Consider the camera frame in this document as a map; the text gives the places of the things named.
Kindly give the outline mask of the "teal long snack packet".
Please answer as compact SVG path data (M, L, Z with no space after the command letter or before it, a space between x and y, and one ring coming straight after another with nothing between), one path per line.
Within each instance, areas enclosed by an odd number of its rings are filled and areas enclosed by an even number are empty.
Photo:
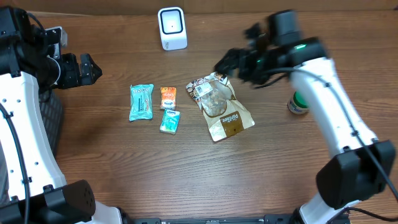
M152 92L153 84L143 84L130 86L131 94L131 109L129 113L129 120L152 119Z

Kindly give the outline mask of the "brown white snack pouch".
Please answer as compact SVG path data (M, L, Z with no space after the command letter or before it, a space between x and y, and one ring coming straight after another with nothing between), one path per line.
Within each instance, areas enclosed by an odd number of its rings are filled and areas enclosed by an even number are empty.
M188 83L186 89L203 114L214 142L255 125L251 113L236 99L226 75L213 72Z

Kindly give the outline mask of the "green lid jar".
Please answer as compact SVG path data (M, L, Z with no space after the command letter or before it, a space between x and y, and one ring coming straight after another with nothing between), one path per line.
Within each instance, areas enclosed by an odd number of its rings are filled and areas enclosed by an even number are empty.
M305 114L309 112L307 103L298 91L292 95L287 103L287 107L293 114Z

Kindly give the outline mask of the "orange Kleenex tissue pack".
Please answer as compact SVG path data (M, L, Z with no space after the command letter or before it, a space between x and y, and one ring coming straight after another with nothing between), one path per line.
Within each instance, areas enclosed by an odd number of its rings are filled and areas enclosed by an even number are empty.
M177 89L175 87L161 87L161 104L163 110L174 110L176 108Z

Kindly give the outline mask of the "teal tissue pack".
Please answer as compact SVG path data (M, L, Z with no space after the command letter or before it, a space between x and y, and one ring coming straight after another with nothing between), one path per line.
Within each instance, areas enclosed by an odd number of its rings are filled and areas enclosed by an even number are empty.
M160 131L163 133L176 134L179 121L179 111L164 110L164 115L160 125Z

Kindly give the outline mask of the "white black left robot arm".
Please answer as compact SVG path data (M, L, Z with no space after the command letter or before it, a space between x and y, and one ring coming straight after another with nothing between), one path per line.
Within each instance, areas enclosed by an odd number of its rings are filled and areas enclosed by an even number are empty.
M2 223L129 223L117 207L95 200L89 183L68 184L55 161L40 112L40 95L92 85L102 74L89 54L62 54L61 27L1 8L1 147L10 198Z

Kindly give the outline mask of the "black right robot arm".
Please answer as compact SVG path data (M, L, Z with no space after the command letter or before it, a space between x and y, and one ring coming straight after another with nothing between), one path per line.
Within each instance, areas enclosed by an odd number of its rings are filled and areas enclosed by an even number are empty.
M316 176L317 194L291 214L266 215L265 223L348 223L358 203L394 188L389 178L396 149L366 126L346 94L333 59L317 37L305 38L288 9L245 32L245 49L231 49L215 65L257 88L288 78L303 98L328 145L330 161Z

